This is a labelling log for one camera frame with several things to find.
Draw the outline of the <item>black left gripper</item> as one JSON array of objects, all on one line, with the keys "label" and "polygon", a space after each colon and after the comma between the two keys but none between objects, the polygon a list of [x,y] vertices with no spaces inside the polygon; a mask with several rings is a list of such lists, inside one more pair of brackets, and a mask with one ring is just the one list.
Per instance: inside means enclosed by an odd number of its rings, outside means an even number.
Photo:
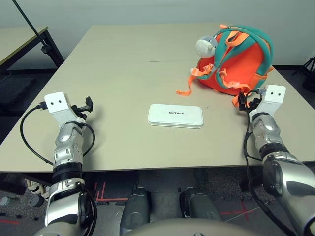
[{"label": "black left gripper", "polygon": [[84,114],[83,112],[88,111],[91,113],[93,111],[93,102],[90,97],[86,98],[86,106],[78,108],[76,105],[71,106],[72,111],[80,118],[83,120],[87,119],[87,115]]}]

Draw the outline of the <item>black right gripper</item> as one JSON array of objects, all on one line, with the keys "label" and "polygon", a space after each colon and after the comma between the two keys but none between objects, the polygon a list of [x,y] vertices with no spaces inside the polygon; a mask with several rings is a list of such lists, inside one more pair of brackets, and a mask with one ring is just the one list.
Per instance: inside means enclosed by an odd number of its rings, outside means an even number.
[{"label": "black right gripper", "polygon": [[261,98],[254,98],[252,101],[248,100],[245,93],[240,92],[238,95],[239,110],[253,111],[261,102]]}]

